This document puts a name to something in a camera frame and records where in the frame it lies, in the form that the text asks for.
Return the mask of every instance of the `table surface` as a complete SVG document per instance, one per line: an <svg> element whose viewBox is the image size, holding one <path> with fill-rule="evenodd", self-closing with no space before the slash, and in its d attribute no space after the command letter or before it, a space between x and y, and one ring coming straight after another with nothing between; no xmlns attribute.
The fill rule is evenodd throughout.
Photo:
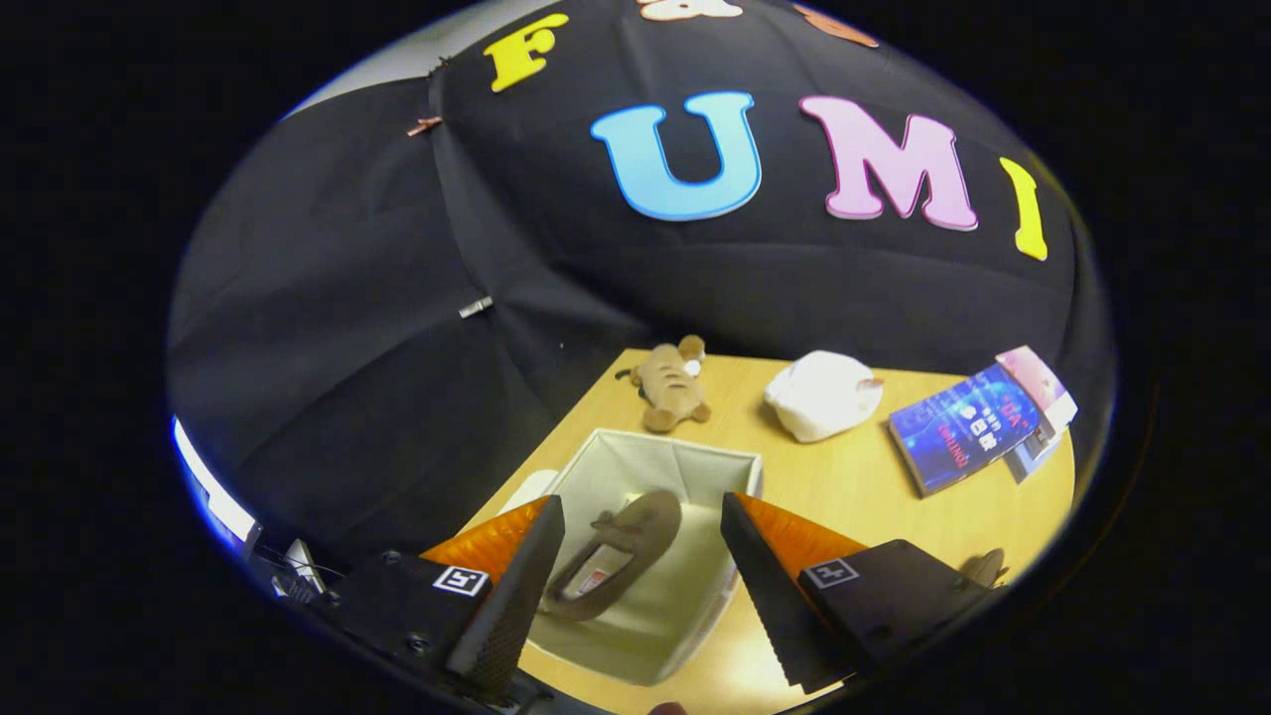
<svg viewBox="0 0 1271 715"><path fill-rule="evenodd" d="M647 361L648 349L627 349L600 376L564 420L464 527L493 518L525 479L561 470L595 429L648 434L647 403L619 371ZM885 381L878 410L863 424L822 442L798 443L764 404L764 387L789 363L708 354L698 381L710 420L685 420L669 436L710 447L763 456L761 498L867 546L904 538L955 569L991 549L1003 549L1017 578L1045 550L1073 502L1073 450L1063 444L1022 485L1004 461L965 481L919 499L904 458L887 432L887 417L965 380L965 376L876 370ZM691 715L769 714L811 700L785 683L745 582L737 587L714 631L674 676L641 687L559 660L533 644L520 667L543 682L619 715L646 715L679 701Z"/></svg>

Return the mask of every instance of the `book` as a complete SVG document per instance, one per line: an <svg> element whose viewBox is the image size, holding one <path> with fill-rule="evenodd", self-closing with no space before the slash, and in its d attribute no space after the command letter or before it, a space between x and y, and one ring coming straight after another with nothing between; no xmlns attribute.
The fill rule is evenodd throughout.
<svg viewBox="0 0 1271 715"><path fill-rule="evenodd" d="M923 498L1005 456L1037 432L1037 406L1002 364L892 413L891 434Z"/></svg>
<svg viewBox="0 0 1271 715"><path fill-rule="evenodd" d="M1050 460L1050 456L1059 450L1059 438L1042 443L1036 434L1019 443L1007 453L1007 466L1016 478L1016 484L1021 484L1030 475L1041 469Z"/></svg>
<svg viewBox="0 0 1271 715"><path fill-rule="evenodd" d="M1027 344L998 354L996 361L1041 411L1041 422L1037 427L1041 447L1046 447L1071 424L1077 417L1077 403L1073 401L1073 396L1069 395L1064 384L1055 377L1050 366L1043 363L1041 357Z"/></svg>

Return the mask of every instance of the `blue letter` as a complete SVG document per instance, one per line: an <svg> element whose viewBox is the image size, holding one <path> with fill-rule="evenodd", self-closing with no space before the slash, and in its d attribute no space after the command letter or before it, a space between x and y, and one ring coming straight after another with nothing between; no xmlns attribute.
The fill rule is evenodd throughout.
<svg viewBox="0 0 1271 715"><path fill-rule="evenodd" d="M666 118L661 107L646 104L600 117L591 136L609 147L618 188L632 208L663 221L710 218L738 208L759 190L759 151L746 123L746 109L754 105L745 91L709 91L684 103L688 113L705 117L719 151L719 175L702 183L671 175L657 136L657 124Z"/></svg>

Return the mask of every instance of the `pink letter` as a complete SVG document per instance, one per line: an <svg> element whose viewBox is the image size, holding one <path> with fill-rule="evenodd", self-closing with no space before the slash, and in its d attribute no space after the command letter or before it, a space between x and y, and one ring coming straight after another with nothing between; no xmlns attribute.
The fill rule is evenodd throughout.
<svg viewBox="0 0 1271 715"><path fill-rule="evenodd" d="M840 218L882 215L882 199L869 192L868 166L902 218L914 212L925 178L930 198L923 203L923 215L928 221L953 230L975 230L980 225L966 194L962 166L953 150L957 137L949 127L910 114L905 138L896 146L855 102L839 97L805 97L798 105L821 119L830 140L839 182L834 193L825 198L825 210L831 215Z"/></svg>

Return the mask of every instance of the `yellow letter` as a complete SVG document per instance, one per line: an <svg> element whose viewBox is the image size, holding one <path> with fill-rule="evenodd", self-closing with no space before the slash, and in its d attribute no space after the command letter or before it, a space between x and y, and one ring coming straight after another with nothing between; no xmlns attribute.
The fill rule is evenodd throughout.
<svg viewBox="0 0 1271 715"><path fill-rule="evenodd" d="M552 13L487 47L484 53L494 60L494 81L489 88L503 91L548 66L543 57L530 57L530 51L545 55L555 47L555 36L548 28L561 27L567 22L569 18L563 13Z"/></svg>
<svg viewBox="0 0 1271 715"><path fill-rule="evenodd" d="M1016 231L1016 248L1024 255L1038 260L1046 259L1046 239L1041 235L1041 211L1037 208L1037 182L1023 166L1002 156L1002 168L1016 185L1016 201L1019 203L1019 230Z"/></svg>

